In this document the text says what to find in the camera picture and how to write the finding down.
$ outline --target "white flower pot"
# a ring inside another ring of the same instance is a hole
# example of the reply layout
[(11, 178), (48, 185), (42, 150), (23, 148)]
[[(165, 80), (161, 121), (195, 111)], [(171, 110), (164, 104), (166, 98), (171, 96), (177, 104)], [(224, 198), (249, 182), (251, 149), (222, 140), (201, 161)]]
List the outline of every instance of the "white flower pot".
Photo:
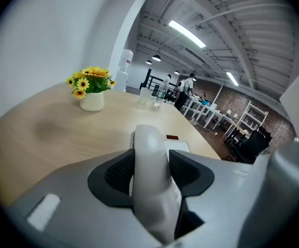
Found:
[(100, 111), (103, 109), (104, 96), (103, 92), (100, 93), (87, 93), (81, 99), (81, 109), (86, 111)]

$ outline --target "brick wall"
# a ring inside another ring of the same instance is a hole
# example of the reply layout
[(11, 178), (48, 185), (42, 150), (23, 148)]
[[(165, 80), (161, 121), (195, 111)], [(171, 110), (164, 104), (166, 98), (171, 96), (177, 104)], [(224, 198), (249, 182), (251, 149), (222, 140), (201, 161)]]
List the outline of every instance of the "brick wall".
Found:
[[(198, 96), (203, 96), (203, 91), (207, 94), (207, 100), (213, 101), (216, 94), (218, 93), (220, 85), (203, 81), (197, 79), (195, 82), (195, 88), (193, 92)], [(263, 124), (263, 127), (271, 133), (272, 140), (268, 148), (268, 152), (272, 152), (273, 148), (288, 142), (292, 141), (296, 137), (295, 130), (293, 125), (283, 118), (280, 114), (259, 102), (258, 100), (251, 98), (241, 92), (238, 92), (234, 89), (223, 87), (221, 93), (219, 94), (216, 104), (217, 108), (225, 113), (229, 109), (232, 110), (232, 115), (235, 113), (238, 114), (238, 118), (243, 114), (246, 109), (249, 101), (259, 109), (263, 111), (268, 111), (269, 114)]]

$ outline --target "cable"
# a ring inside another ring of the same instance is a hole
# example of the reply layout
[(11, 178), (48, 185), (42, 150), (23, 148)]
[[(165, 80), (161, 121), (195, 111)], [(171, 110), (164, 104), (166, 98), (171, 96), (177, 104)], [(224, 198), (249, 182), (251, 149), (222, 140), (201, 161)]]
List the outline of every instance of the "cable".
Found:
[(190, 123), (191, 123), (192, 125), (199, 125), (199, 126), (201, 126), (202, 128), (204, 128), (205, 130), (211, 132), (212, 134), (217, 135), (217, 132), (208, 130), (207, 128), (205, 128), (204, 126), (202, 126), (201, 124), (199, 124), (199, 122), (197, 122), (194, 118), (192, 118), (192, 119), (190, 120)]

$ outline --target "clear plastic bottle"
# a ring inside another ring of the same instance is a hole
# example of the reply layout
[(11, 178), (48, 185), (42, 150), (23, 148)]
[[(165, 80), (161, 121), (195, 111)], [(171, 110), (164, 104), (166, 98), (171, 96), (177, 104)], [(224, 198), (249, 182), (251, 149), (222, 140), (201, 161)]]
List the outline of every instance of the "clear plastic bottle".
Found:
[(169, 78), (167, 77), (162, 84), (160, 85), (158, 92), (155, 97), (154, 106), (158, 107), (161, 105), (162, 101), (164, 100), (164, 97), (166, 95), (166, 92), (169, 88)]
[(122, 56), (118, 64), (118, 70), (115, 78), (117, 84), (114, 86), (114, 90), (125, 91), (129, 77), (127, 69), (131, 64), (132, 58), (133, 52), (131, 50), (124, 49), (122, 51)]

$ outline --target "white table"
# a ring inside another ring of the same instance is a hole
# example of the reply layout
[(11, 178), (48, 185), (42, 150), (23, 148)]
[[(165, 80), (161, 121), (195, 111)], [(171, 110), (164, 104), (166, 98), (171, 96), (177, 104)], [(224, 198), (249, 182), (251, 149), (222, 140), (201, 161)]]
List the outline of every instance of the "white table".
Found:
[(186, 116), (187, 112), (190, 110), (190, 108), (191, 108), (191, 106), (192, 106), (193, 103), (195, 103), (195, 104), (197, 104), (199, 106), (202, 105), (202, 103), (196, 97), (190, 97), (190, 103), (188, 104), (188, 106), (187, 106), (187, 108), (186, 108), (186, 110), (185, 110), (185, 112), (183, 114), (184, 116)]
[(211, 115), (210, 117), (206, 120), (206, 124), (204, 125), (204, 127), (206, 128), (208, 126), (208, 124), (210, 123), (210, 121), (212, 120), (212, 118), (217, 115), (218, 117), (223, 117), (223, 114), (220, 113), (219, 111), (213, 109), (212, 107), (210, 106), (207, 106), (207, 105), (203, 105), (201, 102), (195, 102), (198, 104), (198, 107), (196, 108), (196, 110), (194, 111), (194, 113), (192, 114), (192, 118), (195, 117), (195, 114), (199, 111), (200, 107), (202, 106), (202, 109), (201, 111), (199, 112), (199, 115), (197, 116), (196, 118), (196, 121), (198, 121), (202, 115), (202, 113), (204, 112), (205, 109), (207, 109), (207, 111), (204, 113), (204, 115), (206, 116), (208, 114), (208, 112), (210, 111), (211, 112)]
[(218, 126), (218, 124), (221, 122), (222, 119), (225, 119), (225, 120), (228, 121), (229, 123), (235, 123), (235, 122), (233, 121), (233, 119), (229, 118), (227, 115), (222, 115), (222, 116), (219, 118), (219, 120), (217, 120), (215, 126), (213, 126), (213, 129), (215, 129), (215, 128)]

